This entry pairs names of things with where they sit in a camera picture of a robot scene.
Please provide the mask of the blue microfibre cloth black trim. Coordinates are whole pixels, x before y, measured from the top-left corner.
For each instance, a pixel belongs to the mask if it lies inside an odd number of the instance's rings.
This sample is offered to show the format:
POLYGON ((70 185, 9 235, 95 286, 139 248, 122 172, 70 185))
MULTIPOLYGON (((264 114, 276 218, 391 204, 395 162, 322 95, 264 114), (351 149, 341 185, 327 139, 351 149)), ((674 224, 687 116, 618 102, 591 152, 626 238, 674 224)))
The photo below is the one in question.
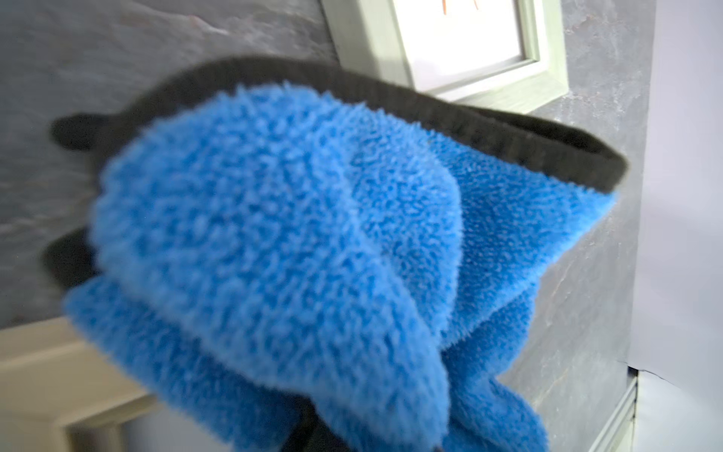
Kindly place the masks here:
POLYGON ((323 63, 224 58, 53 141, 73 327, 236 451, 545 451, 500 384, 546 269, 627 170, 589 133, 323 63))

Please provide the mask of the green-grey picture frame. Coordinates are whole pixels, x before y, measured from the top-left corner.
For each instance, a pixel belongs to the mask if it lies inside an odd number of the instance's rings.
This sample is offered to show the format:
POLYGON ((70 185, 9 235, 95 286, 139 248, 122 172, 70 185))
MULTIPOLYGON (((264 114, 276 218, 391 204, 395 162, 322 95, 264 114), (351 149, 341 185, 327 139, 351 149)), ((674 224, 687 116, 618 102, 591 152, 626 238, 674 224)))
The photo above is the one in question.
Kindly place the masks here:
POLYGON ((569 91, 558 1, 324 1, 339 62, 448 103, 530 113, 569 91))

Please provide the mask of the light wood picture frame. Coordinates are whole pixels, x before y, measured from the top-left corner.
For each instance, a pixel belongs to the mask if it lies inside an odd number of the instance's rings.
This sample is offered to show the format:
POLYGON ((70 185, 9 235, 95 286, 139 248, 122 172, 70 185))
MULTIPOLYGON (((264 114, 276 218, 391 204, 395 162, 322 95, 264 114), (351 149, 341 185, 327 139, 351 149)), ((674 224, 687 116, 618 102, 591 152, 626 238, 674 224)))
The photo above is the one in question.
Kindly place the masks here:
POLYGON ((122 451, 122 427, 156 399, 64 318, 1 333, 4 451, 122 451))

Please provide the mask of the aluminium cage frame profiles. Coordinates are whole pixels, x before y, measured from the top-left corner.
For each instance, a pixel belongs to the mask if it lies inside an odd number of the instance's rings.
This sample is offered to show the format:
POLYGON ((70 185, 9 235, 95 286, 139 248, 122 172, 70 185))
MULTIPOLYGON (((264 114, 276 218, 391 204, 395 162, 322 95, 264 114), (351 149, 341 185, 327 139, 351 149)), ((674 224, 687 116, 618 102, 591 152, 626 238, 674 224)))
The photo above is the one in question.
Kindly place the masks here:
POLYGON ((589 452, 632 452, 638 407, 638 370, 628 368, 628 386, 589 452))

